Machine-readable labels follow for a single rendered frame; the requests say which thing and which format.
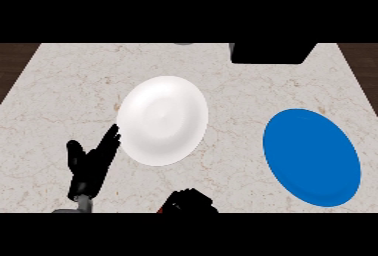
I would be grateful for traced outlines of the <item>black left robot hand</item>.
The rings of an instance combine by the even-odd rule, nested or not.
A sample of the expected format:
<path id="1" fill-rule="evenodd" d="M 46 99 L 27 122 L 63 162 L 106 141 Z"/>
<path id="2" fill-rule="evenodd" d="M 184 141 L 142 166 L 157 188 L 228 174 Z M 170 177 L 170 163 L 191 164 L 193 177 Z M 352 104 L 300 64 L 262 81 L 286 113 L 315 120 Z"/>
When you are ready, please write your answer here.
<path id="1" fill-rule="evenodd" d="M 94 199 L 100 194 L 120 147 L 119 130 L 119 126 L 113 125 L 98 147 L 89 152 L 85 152 L 77 140 L 70 140 L 67 143 L 69 168 L 73 173 L 69 198 L 73 201 L 77 201 L 82 195 Z"/>

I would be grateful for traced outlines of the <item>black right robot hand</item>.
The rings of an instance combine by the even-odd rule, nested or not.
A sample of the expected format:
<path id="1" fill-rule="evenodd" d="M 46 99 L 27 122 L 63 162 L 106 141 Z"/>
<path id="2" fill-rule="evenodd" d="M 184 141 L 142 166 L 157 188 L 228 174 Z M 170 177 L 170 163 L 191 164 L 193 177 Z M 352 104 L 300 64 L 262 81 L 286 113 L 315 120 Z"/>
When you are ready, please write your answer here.
<path id="1" fill-rule="evenodd" d="M 165 214 L 215 214 L 219 212 L 213 200 L 196 188 L 175 191 L 163 206 Z"/>

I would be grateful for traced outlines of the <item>white plate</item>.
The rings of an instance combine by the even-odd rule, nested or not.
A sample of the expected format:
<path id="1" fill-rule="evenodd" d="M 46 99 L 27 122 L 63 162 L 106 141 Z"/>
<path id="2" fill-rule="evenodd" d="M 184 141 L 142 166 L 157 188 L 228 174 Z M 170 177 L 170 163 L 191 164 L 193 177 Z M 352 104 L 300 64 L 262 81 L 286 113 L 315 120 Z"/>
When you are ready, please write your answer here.
<path id="1" fill-rule="evenodd" d="M 151 78 L 119 110 L 122 148 L 148 166 L 175 164 L 197 149 L 207 124 L 207 100 L 196 84 L 176 76 Z"/>

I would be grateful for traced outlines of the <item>blue plate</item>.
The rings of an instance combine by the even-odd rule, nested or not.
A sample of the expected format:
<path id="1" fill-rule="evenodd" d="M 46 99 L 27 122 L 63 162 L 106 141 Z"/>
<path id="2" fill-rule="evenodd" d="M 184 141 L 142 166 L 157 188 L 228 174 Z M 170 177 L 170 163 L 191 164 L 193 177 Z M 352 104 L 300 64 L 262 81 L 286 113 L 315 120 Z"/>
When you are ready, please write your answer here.
<path id="1" fill-rule="evenodd" d="M 339 125 L 308 109 L 287 109 L 269 120 L 264 133 L 269 168 L 281 185 L 305 202 L 343 205 L 357 195 L 361 161 Z"/>

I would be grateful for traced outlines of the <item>black appliance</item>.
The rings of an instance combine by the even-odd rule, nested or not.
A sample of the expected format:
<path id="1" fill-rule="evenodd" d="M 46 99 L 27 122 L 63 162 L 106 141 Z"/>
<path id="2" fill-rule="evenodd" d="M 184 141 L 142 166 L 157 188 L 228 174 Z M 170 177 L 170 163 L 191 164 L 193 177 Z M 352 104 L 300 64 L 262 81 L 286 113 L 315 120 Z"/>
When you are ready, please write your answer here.
<path id="1" fill-rule="evenodd" d="M 315 43 L 231 43 L 234 64 L 302 64 Z"/>

